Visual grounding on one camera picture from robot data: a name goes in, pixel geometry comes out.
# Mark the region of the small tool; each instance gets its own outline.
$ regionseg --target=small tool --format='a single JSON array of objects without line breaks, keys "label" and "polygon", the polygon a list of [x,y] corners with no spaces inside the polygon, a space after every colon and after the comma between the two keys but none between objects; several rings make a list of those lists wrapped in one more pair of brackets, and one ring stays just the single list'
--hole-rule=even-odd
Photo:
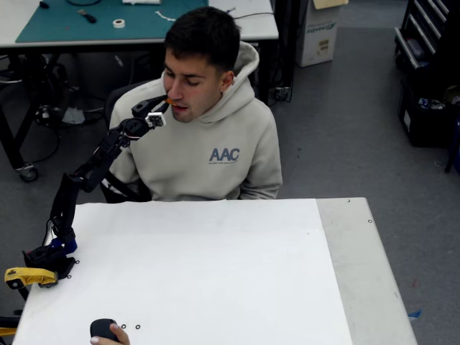
[{"label": "small tool", "polygon": [[85,11],[84,9],[80,9],[77,11],[79,14],[81,14],[82,16],[84,16],[91,24],[94,24],[97,22],[96,18],[94,18],[93,16],[91,16],[87,11]]},{"label": "small tool", "polygon": [[115,334],[110,331],[110,325],[116,323],[110,318],[100,318],[93,321],[89,328],[91,338],[94,336],[100,336],[101,338],[107,338],[113,341],[119,341]]},{"label": "small tool", "polygon": [[165,102],[171,104],[172,106],[177,106],[177,104],[174,103],[174,101],[171,98],[166,98]]}]

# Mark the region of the man's nose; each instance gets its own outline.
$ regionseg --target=man's nose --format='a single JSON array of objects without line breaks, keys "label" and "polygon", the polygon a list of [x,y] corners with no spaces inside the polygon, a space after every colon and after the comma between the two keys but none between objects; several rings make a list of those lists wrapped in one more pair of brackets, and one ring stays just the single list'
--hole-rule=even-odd
[{"label": "man's nose", "polygon": [[180,82],[177,79],[172,82],[172,86],[168,90],[167,96],[171,99],[183,98],[182,90],[180,89]]}]

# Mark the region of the hood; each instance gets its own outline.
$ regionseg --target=hood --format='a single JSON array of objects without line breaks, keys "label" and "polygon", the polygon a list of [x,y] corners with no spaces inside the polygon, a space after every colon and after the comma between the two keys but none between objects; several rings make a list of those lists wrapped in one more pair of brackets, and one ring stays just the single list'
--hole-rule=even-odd
[{"label": "hood", "polygon": [[220,121],[252,101],[254,99],[254,90],[248,76],[254,72],[258,65],[259,53],[250,44],[240,42],[234,67],[235,79],[233,84],[224,92],[220,101],[196,121],[204,124]]}]

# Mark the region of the black robotic arm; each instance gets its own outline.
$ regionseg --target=black robotic arm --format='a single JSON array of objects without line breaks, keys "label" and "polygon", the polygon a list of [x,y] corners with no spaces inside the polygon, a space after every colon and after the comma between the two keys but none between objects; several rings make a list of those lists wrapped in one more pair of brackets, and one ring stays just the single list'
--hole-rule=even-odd
[{"label": "black robotic arm", "polygon": [[73,174],[64,174],[47,222],[47,233],[51,228],[56,237],[45,245],[46,233],[41,247],[31,252],[23,251],[26,266],[57,272],[59,279],[68,276],[75,259],[67,255],[77,249],[72,223],[79,191],[90,193],[106,177],[122,147],[128,147],[131,141],[137,141],[148,131],[165,125],[163,114],[169,104],[164,103],[155,111],[152,109],[166,98],[147,99],[132,107],[132,118],[110,129],[91,158]]}]

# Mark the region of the screwdriver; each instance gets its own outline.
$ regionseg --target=screwdriver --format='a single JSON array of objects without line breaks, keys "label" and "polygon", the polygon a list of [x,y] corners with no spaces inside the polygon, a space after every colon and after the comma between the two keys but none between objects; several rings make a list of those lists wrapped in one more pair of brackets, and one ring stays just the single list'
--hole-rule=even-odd
[{"label": "screwdriver", "polygon": [[96,23],[96,18],[94,18],[93,16],[91,16],[87,11],[85,11],[84,9],[80,9],[77,11],[79,14],[81,14],[82,16],[84,16],[86,18],[86,20],[88,20],[91,24],[94,24]]}]

